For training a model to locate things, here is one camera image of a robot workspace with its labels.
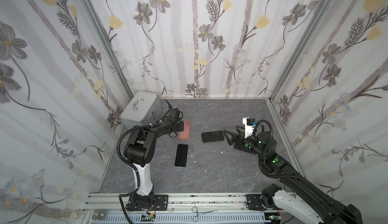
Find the pink phone case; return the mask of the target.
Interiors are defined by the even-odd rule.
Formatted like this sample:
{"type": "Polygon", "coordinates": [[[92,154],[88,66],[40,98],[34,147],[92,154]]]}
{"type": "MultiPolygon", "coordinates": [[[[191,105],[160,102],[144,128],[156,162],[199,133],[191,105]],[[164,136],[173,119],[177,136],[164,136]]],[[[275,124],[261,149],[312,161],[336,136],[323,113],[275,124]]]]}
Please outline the pink phone case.
{"type": "Polygon", "coordinates": [[[190,133],[191,133],[191,122],[183,121],[182,123],[183,123],[183,131],[179,132],[178,138],[180,140],[189,140],[190,133]]]}

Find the phone with black screen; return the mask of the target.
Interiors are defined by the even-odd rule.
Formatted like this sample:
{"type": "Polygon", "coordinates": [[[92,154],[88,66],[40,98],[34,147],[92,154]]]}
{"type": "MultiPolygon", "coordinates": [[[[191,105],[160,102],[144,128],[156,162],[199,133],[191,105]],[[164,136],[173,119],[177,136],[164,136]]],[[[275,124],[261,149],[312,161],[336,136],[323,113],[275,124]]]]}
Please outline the phone with black screen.
{"type": "Polygon", "coordinates": [[[174,166],[176,167],[187,166],[188,149],[189,149],[188,145],[178,144],[174,166]]]}

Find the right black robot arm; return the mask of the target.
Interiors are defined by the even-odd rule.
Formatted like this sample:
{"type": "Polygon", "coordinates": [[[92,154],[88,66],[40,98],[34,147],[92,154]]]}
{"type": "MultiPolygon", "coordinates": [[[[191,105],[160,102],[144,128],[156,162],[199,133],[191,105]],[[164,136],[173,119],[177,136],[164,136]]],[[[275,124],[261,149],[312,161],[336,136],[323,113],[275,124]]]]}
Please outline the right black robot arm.
{"type": "Polygon", "coordinates": [[[257,126],[254,126],[252,134],[227,130],[224,130],[223,134],[229,145],[240,145],[258,158],[258,166],[263,175],[279,180],[296,194],[288,194],[280,186],[272,184],[262,191],[262,209],[277,207],[305,224],[363,222],[359,209],[351,204],[344,205],[325,194],[275,151],[276,142],[272,128],[258,133],[257,126]]]}

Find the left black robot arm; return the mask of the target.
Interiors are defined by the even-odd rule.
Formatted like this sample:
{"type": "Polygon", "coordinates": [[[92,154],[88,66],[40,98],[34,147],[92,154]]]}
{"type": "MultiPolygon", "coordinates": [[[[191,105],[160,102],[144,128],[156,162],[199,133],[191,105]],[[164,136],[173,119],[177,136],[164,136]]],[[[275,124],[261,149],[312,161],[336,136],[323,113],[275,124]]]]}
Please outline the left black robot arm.
{"type": "Polygon", "coordinates": [[[157,123],[135,126],[129,130],[129,139],[124,148],[124,159],[129,162],[135,176],[134,199],[144,207],[154,204],[154,186],[151,181],[152,161],[157,139],[164,135],[177,134],[184,130],[183,112],[169,109],[157,123]]]}

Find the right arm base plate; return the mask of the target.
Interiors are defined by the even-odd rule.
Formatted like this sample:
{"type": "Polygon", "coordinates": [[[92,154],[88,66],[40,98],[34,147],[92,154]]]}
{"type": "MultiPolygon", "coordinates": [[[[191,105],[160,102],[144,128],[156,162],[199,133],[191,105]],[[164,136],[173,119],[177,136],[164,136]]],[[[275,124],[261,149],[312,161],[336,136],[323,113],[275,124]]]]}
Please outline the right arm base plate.
{"type": "Polygon", "coordinates": [[[265,211],[274,208],[272,199],[266,194],[248,194],[246,199],[246,207],[249,210],[265,211]]]}

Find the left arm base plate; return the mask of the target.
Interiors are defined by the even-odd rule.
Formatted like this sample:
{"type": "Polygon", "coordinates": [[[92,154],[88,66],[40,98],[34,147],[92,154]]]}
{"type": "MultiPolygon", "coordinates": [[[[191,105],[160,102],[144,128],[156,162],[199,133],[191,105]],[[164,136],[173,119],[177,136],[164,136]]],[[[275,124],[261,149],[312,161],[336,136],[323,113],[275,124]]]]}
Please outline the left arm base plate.
{"type": "Polygon", "coordinates": [[[168,195],[141,196],[133,194],[125,206],[127,211],[166,211],[168,206],[168,195]]]}

